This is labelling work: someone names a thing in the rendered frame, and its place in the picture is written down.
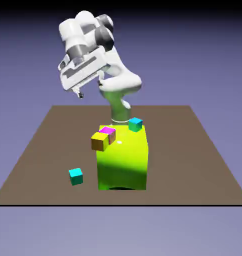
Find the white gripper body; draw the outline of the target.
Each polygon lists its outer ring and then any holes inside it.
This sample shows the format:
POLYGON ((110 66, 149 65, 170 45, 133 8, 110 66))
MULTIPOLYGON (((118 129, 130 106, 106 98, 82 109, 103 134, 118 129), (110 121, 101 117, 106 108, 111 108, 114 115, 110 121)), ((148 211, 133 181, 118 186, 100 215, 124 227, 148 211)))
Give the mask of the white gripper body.
POLYGON ((106 51, 103 46, 99 46, 83 58, 76 57, 70 60, 66 54, 58 65, 60 81, 65 91, 75 87, 78 92, 85 84, 94 79, 99 71, 105 72, 110 67, 106 59, 106 51))

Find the small magenta cube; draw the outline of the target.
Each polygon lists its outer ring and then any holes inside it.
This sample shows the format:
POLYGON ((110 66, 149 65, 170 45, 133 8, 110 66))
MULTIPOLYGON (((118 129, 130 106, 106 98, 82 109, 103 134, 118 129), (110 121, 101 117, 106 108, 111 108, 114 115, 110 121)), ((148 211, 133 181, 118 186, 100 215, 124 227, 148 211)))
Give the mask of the small magenta cube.
POLYGON ((99 130, 99 132, 108 135, 109 145, 111 145, 116 140, 116 129, 113 127, 104 126, 99 130))

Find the small yellow cube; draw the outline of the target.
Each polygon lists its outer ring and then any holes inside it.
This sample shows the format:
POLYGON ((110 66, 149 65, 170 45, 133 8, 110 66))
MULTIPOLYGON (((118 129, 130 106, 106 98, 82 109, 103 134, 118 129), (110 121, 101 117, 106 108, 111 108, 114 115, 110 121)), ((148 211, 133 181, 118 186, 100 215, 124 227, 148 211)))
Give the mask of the small yellow cube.
POLYGON ((91 149, 104 152, 109 145, 109 135, 107 133, 95 132, 91 137, 91 149))

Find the small cyan cube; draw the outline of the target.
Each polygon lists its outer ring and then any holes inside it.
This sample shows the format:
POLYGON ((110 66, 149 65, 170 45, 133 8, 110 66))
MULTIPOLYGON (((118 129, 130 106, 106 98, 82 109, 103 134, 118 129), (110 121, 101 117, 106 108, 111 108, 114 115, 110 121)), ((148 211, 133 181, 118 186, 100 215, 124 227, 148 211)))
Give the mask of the small cyan cube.
POLYGON ((128 129, 132 132, 138 132, 142 129, 143 120, 133 117, 128 121, 128 129))
POLYGON ((83 173, 80 168, 71 169, 69 172, 69 179, 73 186, 83 183, 83 173))

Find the large lime green box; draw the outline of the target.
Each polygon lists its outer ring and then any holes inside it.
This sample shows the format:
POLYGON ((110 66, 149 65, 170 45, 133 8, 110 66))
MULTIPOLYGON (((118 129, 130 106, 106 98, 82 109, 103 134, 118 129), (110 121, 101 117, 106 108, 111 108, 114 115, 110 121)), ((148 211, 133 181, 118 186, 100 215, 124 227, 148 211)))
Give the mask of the large lime green box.
POLYGON ((145 190, 149 157, 145 126, 137 132, 127 125, 107 127, 115 129, 115 141, 104 151, 96 152, 98 189, 145 190))

